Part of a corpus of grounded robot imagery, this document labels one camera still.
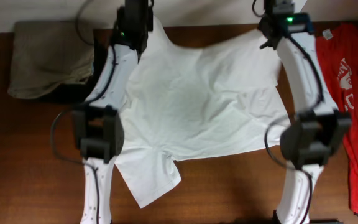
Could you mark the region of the white printed t-shirt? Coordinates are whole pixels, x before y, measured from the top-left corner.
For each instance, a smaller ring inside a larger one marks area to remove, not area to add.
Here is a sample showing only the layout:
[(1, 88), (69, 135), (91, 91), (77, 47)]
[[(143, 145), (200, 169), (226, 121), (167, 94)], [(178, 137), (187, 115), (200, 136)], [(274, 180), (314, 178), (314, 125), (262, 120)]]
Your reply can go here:
[(290, 121), (281, 61), (257, 29), (205, 48), (175, 45), (159, 19), (126, 86), (116, 160), (140, 208), (181, 181), (177, 162), (276, 146)]

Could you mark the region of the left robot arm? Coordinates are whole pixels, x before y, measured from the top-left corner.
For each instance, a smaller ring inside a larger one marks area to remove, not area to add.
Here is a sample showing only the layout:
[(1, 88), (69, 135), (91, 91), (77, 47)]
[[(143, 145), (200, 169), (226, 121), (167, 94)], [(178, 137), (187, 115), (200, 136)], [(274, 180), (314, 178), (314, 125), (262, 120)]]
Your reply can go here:
[(119, 113), (129, 76), (154, 29), (153, 7), (153, 1), (130, 0), (117, 10), (101, 74), (85, 101), (72, 111), (75, 146), (85, 172), (82, 223), (112, 222), (112, 173), (124, 144)]

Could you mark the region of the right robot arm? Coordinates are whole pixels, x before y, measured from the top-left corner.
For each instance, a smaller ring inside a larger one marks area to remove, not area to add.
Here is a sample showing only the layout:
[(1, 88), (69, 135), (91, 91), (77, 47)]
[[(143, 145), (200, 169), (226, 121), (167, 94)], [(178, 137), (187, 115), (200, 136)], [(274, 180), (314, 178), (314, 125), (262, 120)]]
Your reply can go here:
[(273, 48), (283, 64), (293, 97), (292, 124), (281, 133), (284, 158), (269, 156), (285, 168), (283, 195), (272, 223), (311, 223), (309, 210), (317, 180), (351, 127), (351, 117), (341, 112), (325, 84), (316, 54), (313, 23), (305, 12), (296, 12), (293, 1), (264, 1), (258, 29), (267, 39), (262, 48)]

